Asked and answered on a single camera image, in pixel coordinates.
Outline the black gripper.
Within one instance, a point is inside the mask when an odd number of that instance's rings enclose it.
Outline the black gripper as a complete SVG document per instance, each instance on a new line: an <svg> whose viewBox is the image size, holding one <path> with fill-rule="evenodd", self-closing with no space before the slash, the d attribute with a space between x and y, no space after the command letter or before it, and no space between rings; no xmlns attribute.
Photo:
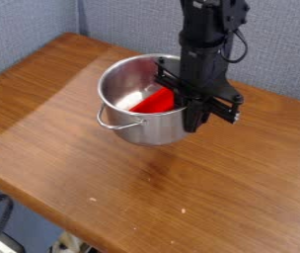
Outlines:
<svg viewBox="0 0 300 253"><path fill-rule="evenodd" d="M179 77L178 58L160 56L154 63L155 81L174 92L175 106L184 108L183 123L187 132L195 132L211 115L231 124L239 120L244 96L226 77L218 78L204 87L195 86Z"/></svg>

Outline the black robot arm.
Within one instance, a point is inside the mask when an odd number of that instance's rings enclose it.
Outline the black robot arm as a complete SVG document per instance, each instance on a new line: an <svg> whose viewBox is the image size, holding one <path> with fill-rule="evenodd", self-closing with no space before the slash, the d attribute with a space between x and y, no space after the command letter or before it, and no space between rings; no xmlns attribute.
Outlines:
<svg viewBox="0 0 300 253"><path fill-rule="evenodd" d="M180 6L180 57L155 62L155 81L172 91L184 130L194 132L212 115L231 124L239 119L244 96L231 85L227 71L244 60L231 53L234 40L246 38L240 26L251 6L247 0L180 0Z"/></svg>

